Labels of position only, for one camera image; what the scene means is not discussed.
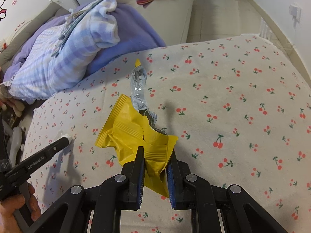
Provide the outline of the person left hand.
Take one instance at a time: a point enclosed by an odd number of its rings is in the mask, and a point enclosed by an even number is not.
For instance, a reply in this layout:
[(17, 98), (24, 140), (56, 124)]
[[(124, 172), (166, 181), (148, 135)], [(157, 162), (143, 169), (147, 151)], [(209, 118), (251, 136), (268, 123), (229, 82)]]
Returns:
[[(28, 190), (30, 193), (29, 204), (31, 207), (32, 221), (36, 221), (41, 216), (41, 209), (38, 205), (38, 200), (34, 196), (35, 188), (28, 183)], [(22, 194), (15, 195), (1, 201), (1, 232), (6, 233), (22, 233), (18, 223), (14, 217), (14, 212), (23, 207), (25, 198)]]

